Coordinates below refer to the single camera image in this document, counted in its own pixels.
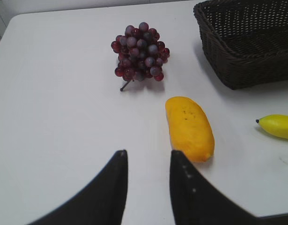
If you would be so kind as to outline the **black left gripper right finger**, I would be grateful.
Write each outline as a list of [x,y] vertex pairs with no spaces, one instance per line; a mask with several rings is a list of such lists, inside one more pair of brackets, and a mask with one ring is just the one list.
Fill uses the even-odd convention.
[[171,151],[170,198],[177,225],[288,225],[288,213],[256,217],[235,204],[179,150]]

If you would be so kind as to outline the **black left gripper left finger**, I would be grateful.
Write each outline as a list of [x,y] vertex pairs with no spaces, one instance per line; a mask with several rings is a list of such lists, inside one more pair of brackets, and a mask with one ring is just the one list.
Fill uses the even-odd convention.
[[79,193],[32,225],[120,225],[128,190],[128,154],[114,153]]

